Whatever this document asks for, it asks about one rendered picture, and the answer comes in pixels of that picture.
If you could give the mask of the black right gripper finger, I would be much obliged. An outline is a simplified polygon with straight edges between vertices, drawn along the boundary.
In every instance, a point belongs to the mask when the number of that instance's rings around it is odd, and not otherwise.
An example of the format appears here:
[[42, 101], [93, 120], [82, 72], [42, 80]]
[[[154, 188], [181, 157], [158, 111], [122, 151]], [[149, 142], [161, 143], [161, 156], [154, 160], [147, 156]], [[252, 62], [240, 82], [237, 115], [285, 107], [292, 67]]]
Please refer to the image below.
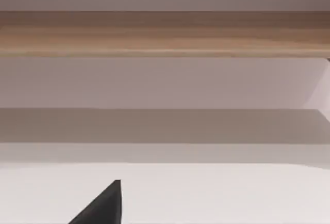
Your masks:
[[121, 224], [121, 180], [114, 180], [68, 224]]

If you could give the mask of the wooden shelf board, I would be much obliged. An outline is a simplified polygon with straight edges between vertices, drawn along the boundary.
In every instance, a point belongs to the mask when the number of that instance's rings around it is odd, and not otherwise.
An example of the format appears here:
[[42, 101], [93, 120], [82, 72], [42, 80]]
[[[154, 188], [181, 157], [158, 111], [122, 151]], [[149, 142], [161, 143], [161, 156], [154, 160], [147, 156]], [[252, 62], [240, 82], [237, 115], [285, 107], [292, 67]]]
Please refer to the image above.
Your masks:
[[0, 11], [0, 57], [330, 60], [330, 11]]

